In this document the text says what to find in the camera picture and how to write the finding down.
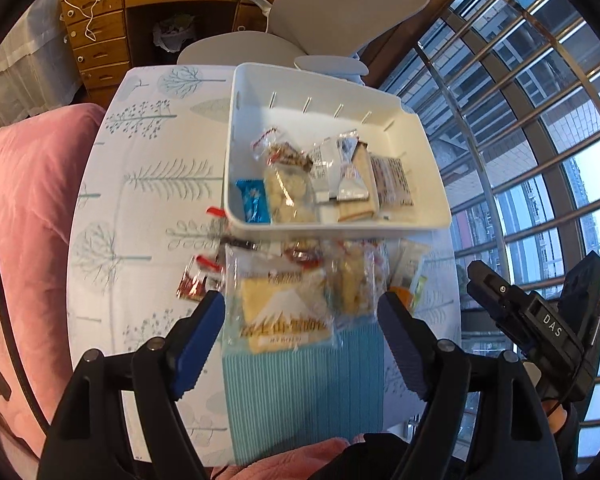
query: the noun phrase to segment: snack package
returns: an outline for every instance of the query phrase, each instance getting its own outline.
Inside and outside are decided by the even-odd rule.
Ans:
[[[312,160],[293,145],[288,135],[275,126],[253,142],[251,149],[256,159],[264,161],[267,166],[287,164],[309,171],[313,165]]]
[[[390,285],[409,290],[412,283],[417,282],[420,277],[424,256],[429,253],[431,247],[404,238],[400,240],[398,250],[400,251],[400,257],[393,270]]]
[[[328,202],[331,198],[343,202],[369,197],[365,182],[352,162],[357,145],[358,135],[351,130],[327,137],[309,150],[308,156],[313,162],[309,175],[317,203]]]
[[[264,170],[264,187],[273,223],[318,221],[311,182],[302,168],[288,164],[267,166]]]
[[[413,205],[407,177],[399,158],[371,154],[380,207]]]
[[[338,202],[338,222],[353,222],[356,220],[369,220],[380,212],[378,190],[371,168],[371,157],[364,142],[359,142],[353,153],[353,166],[358,170],[369,196],[366,200],[352,200]]]
[[[335,345],[323,266],[226,248],[223,352],[274,352],[308,344]]]
[[[235,185],[242,194],[244,219],[247,223],[269,224],[269,206],[262,180],[237,180]]]
[[[376,316],[374,247],[367,242],[325,242],[336,324],[343,327]]]
[[[176,290],[176,297],[181,300],[202,301],[208,291],[222,292],[224,289],[220,267],[205,266],[199,263],[199,259],[194,256],[184,269],[184,274]]]

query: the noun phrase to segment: cookie package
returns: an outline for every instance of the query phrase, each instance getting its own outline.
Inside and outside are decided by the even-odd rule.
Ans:
[[[332,198],[344,202],[369,197],[365,182],[352,161],[357,145],[358,134],[351,130],[327,137],[309,150],[307,155],[313,163],[309,175],[317,203],[325,203]]]
[[[327,272],[284,256],[226,248],[226,319],[222,352],[335,346]]]

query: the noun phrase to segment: biscuit package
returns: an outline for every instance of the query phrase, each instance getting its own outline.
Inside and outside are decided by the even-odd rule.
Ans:
[[[224,353],[335,345],[324,266],[229,246],[226,262]]]
[[[273,223],[318,221],[311,182],[302,168],[288,164],[267,166],[264,170],[264,188]]]
[[[355,130],[327,137],[308,152],[312,160],[309,173],[317,203],[335,198],[338,202],[366,200],[369,191],[360,173],[353,165],[353,154],[358,145]]]
[[[343,241],[323,244],[336,325],[345,328],[376,318],[376,248],[368,242]]]

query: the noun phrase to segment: white tablecloth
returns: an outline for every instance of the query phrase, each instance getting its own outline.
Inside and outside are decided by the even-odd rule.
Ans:
[[[134,351],[165,335],[194,304],[175,297],[192,254],[211,252],[205,211],[221,205],[234,69],[155,66],[130,70],[100,127],[82,180],[68,265],[69,342],[85,350]],[[449,231],[413,237],[433,247],[417,317],[439,338],[460,341],[458,280]],[[422,409],[385,352],[384,425]],[[196,387],[178,402],[205,465],[233,458],[220,348]],[[125,396],[132,449],[149,460],[132,395]]]

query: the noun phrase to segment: pink cushion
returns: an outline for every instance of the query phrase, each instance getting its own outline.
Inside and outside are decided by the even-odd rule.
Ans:
[[[69,236],[104,113],[97,105],[74,105],[0,128],[0,273],[18,350],[48,420],[72,373],[66,326]],[[3,369],[18,393],[0,330]],[[0,411],[11,431],[39,455],[43,435],[22,395],[0,402]]]

